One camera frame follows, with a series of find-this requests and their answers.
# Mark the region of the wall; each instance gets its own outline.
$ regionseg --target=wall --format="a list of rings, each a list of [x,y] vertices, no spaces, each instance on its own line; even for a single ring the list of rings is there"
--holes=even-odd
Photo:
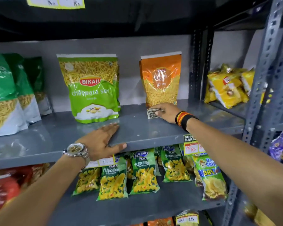
[[[216,32],[211,67],[215,68],[223,62],[242,66],[251,38],[252,34],[247,31]],[[188,98],[189,49],[189,35],[0,43],[0,53],[42,56],[46,89],[56,112],[71,110],[68,89],[56,54],[117,54],[120,65],[119,101],[121,105],[130,105],[145,102],[139,74],[140,56],[173,51],[182,51],[178,99]]]

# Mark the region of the purple snack packet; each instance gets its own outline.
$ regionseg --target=purple snack packet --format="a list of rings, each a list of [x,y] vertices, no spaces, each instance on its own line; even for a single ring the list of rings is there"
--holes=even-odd
[[[270,155],[273,159],[280,161],[282,152],[283,152],[283,131],[277,138],[272,140],[271,146],[269,147],[268,155]]]

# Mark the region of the yellow bordered price label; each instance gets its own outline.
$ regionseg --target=yellow bordered price label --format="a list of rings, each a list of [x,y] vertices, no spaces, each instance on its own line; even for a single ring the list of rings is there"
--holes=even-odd
[[[183,155],[188,156],[199,153],[205,153],[205,150],[198,141],[191,134],[183,135]]]
[[[196,213],[187,213],[182,216],[176,217],[176,224],[182,224],[185,222],[199,224],[198,214]]]
[[[86,166],[87,168],[95,168],[95,167],[105,167],[105,166],[111,166],[115,164],[115,157],[112,155],[111,157],[99,159],[96,161],[91,161]]]
[[[27,0],[29,6],[49,9],[85,9],[84,0]]]

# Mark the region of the orange and black bracelet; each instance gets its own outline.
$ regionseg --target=orange and black bracelet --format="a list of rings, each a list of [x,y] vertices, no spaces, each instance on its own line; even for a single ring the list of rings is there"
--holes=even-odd
[[[183,130],[185,130],[186,132],[188,132],[186,130],[186,123],[188,122],[188,120],[190,118],[195,118],[197,120],[199,120],[197,117],[195,117],[193,114],[187,113],[185,111],[181,111],[179,112],[176,117],[175,117],[175,122],[177,125],[179,125],[180,127],[182,127]]]

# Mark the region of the forearm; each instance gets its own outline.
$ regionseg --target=forearm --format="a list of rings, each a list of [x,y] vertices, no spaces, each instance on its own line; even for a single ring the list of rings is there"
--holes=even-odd
[[[283,225],[283,165],[259,149],[191,118],[187,130],[235,184]]]
[[[43,226],[85,165],[81,157],[62,156],[25,192],[0,211],[0,226]]]

